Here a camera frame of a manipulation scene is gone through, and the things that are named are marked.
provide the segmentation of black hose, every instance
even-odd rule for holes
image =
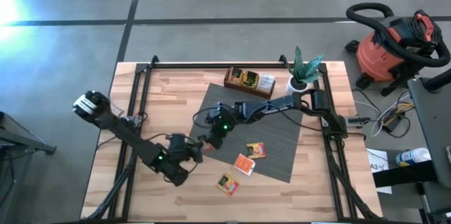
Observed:
[[[390,51],[393,51],[395,56],[399,56],[400,58],[405,59],[406,61],[419,64],[421,66],[427,66],[427,67],[441,67],[445,66],[450,62],[450,52],[448,51],[445,43],[443,40],[440,40],[435,48],[437,51],[438,59],[430,58],[430,57],[423,57],[419,56],[418,54],[413,54],[411,52],[408,52],[406,49],[403,49],[396,41],[393,39],[391,34],[388,32],[387,28],[382,25],[377,20],[374,20],[373,18],[368,18],[362,15],[358,15],[355,13],[355,11],[360,11],[364,9],[373,9],[380,11],[384,14],[385,17],[393,15],[393,12],[391,9],[383,4],[380,3],[361,3],[356,4],[351,7],[349,7],[346,10],[346,16],[357,22],[361,23],[363,25],[366,25],[373,30],[375,30],[379,37],[383,38],[381,40],[385,46],[387,46]]]

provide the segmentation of bright light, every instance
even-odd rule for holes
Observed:
[[[0,24],[18,20],[18,12],[14,0],[0,0],[0,5]]]

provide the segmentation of butcher block tabletop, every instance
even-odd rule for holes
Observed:
[[[355,116],[356,109],[345,64],[342,61],[325,63],[337,114]],[[119,63],[113,79],[110,98],[125,112],[130,99],[135,67],[136,63]],[[250,70],[267,73],[276,78],[272,99],[285,95],[285,86],[290,77],[287,69]],[[189,135],[193,126],[192,116],[199,110],[209,84],[222,85],[225,73],[225,68],[152,69],[145,111],[149,118],[143,123],[142,138],[172,132]],[[143,79],[144,74],[141,76],[134,113],[139,107]],[[303,115],[302,124],[320,128],[317,117]],[[101,132],[99,144],[112,136],[109,131]],[[164,137],[156,138],[154,142],[166,146],[168,144]],[[345,155],[352,186],[370,209],[382,216],[363,137],[350,135],[345,142]],[[91,214],[111,189],[120,147],[121,141],[114,139],[97,150],[82,217]],[[194,167],[194,162],[181,163],[181,166],[190,170]],[[240,183],[233,196],[228,196],[216,187],[216,183],[225,173],[231,173]],[[119,194],[116,211],[118,215],[121,214],[124,192],[125,185]],[[349,216],[341,185],[340,196],[345,216]],[[258,173],[252,173],[248,177],[232,169],[230,164],[204,156],[204,162],[196,167],[185,183],[175,187],[172,183],[165,182],[162,174],[155,174],[138,161],[128,220],[137,222],[337,220],[322,134],[306,128],[299,129],[290,183]]]

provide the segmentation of red shop vacuum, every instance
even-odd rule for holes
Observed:
[[[380,11],[384,19],[379,22],[355,13],[366,9]],[[349,7],[346,16],[374,30],[361,42],[352,40],[345,47],[357,56],[362,74],[356,86],[361,89],[372,82],[391,82],[381,91],[386,97],[397,87],[406,87],[407,81],[422,68],[437,68],[450,62],[440,28],[422,10],[411,18],[401,18],[384,4],[362,3]],[[438,58],[431,57],[434,51]]]

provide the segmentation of black metal frame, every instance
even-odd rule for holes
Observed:
[[[142,98],[140,102],[139,111],[140,113],[145,112],[145,106],[146,106],[146,99],[147,99],[147,92],[149,90],[150,85],[150,76],[152,69],[188,69],[188,68],[229,68],[229,67],[239,67],[239,68],[285,68],[288,63],[285,60],[284,56],[281,56],[279,59],[279,62],[275,63],[159,63],[159,59],[157,56],[154,56],[151,63],[138,63],[136,65],[135,69],[135,78],[133,80],[133,86],[132,86],[132,92],[130,95],[130,102],[128,107],[128,116],[133,115],[133,111],[135,108],[135,100],[137,96],[137,88],[140,81],[140,75],[145,72],[145,78],[144,78],[144,84],[143,84],[143,91],[142,91]],[[326,94],[329,99],[330,108],[332,111],[335,111],[334,103],[333,103],[333,97],[332,97],[332,90],[330,88],[330,82],[328,79],[328,73],[327,73],[327,67],[325,63],[322,63],[319,66],[319,70],[323,73],[323,90],[326,91]],[[320,88],[319,81],[315,81],[314,83],[315,88]],[[331,167],[331,160],[333,160],[333,163],[336,166],[335,159],[333,158],[333,151],[330,147],[330,142],[335,141],[337,146],[337,153],[338,153],[338,160],[339,160],[339,166],[341,169],[340,176],[346,179],[346,181],[350,181],[350,176],[347,169],[347,163],[345,158],[345,152],[342,147],[342,142],[340,138],[331,138],[331,136],[323,133],[323,141],[325,144],[325,154],[326,158],[328,159],[328,169],[330,174],[330,185],[333,193],[333,199],[335,204],[335,212],[337,214],[337,222],[339,223],[380,223],[380,224],[413,224],[413,223],[405,223],[405,222],[395,222],[395,221],[389,221],[389,220],[383,220],[383,219],[363,219],[358,218],[357,210],[356,210],[356,204],[352,200],[351,194],[348,191],[345,191],[346,197],[347,197],[347,204],[349,206],[350,210],[350,217],[345,217],[345,214],[343,213],[343,207],[342,202],[340,199],[340,189],[338,187],[338,181],[337,181],[337,173],[334,173],[332,171],[333,167]],[[104,201],[103,206],[104,210],[103,212],[97,213],[95,216],[91,216],[94,218],[88,218],[84,220],[80,220],[78,222],[73,223],[126,223],[128,221],[128,213],[130,210],[130,200],[132,196],[132,187],[133,187],[133,180],[135,176],[135,168],[136,168],[136,155],[132,153],[132,156],[130,157],[130,161],[128,164],[128,167],[124,170],[125,165],[125,156],[126,156],[126,150],[127,150],[127,144],[122,143],[121,150],[119,153],[118,158],[118,165],[116,169],[116,179],[115,184],[113,186],[113,189],[110,191],[110,193],[107,196],[107,199],[112,199],[108,201]],[[121,186],[123,183],[127,180],[127,185],[125,188],[125,199],[123,204],[123,209],[121,212],[120,217],[116,217],[116,207],[117,207],[117,194],[119,190],[121,189]],[[109,207],[109,213],[108,217],[101,219],[103,214],[105,213],[106,207]]]

